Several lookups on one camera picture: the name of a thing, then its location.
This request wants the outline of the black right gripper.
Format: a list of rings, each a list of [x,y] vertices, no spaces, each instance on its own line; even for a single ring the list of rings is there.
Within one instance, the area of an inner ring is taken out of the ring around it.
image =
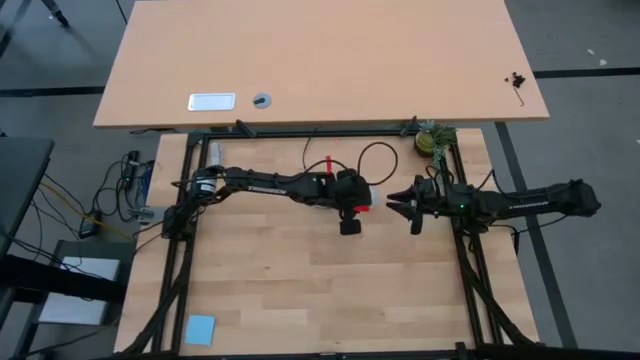
[[[413,186],[408,189],[389,194],[391,201],[412,201],[410,202],[389,202],[388,207],[400,214],[407,220],[422,219],[424,215],[439,217],[441,215],[441,193],[438,184],[431,178],[416,175]]]

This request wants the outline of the potted succulent plant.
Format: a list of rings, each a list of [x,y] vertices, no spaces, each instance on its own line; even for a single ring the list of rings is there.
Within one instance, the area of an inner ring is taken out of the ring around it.
[[[457,143],[456,131],[456,128],[434,120],[421,122],[414,137],[414,149],[421,157],[430,158],[434,168],[440,169],[440,163],[446,157],[445,150]]]

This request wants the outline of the beige wooden desk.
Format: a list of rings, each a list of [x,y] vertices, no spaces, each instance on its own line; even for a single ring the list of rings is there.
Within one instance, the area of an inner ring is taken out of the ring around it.
[[[195,93],[235,93],[235,107],[191,112]],[[268,108],[254,107],[259,93]],[[166,0],[134,5],[94,123],[548,116],[504,0]]]

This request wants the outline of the blue sticky note pad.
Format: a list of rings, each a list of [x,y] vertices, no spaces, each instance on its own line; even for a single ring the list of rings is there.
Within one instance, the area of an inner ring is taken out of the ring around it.
[[[187,345],[210,347],[213,344],[216,317],[190,315],[187,321],[184,342]]]

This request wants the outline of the black power strip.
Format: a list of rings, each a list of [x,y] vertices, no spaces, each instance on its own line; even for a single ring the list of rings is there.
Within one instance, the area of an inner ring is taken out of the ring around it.
[[[139,165],[140,152],[138,150],[129,151],[125,155],[124,168],[122,170],[123,187],[130,189],[135,177],[136,169]]]

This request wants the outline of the black power adapter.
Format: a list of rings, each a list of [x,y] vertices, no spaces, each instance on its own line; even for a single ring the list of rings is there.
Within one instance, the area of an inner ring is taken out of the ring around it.
[[[102,213],[99,210],[93,210],[87,213],[82,219],[78,229],[78,237],[86,239],[96,235],[99,231],[99,222],[102,220]]]

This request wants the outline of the black desk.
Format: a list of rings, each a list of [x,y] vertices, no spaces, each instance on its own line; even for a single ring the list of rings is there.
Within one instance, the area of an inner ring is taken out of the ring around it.
[[[53,148],[50,139],[0,137],[0,259],[23,221]]]

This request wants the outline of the black tripod leg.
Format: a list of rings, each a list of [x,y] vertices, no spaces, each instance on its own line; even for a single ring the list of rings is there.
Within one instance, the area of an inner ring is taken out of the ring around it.
[[[62,13],[56,0],[40,0],[49,10],[50,14],[64,27],[69,27],[69,22]]]

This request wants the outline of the silver metal bracket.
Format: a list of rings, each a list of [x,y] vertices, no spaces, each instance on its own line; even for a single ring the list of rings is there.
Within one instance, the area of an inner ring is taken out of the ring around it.
[[[162,222],[166,207],[140,207],[138,209],[130,209],[129,214],[143,226],[153,225]]]

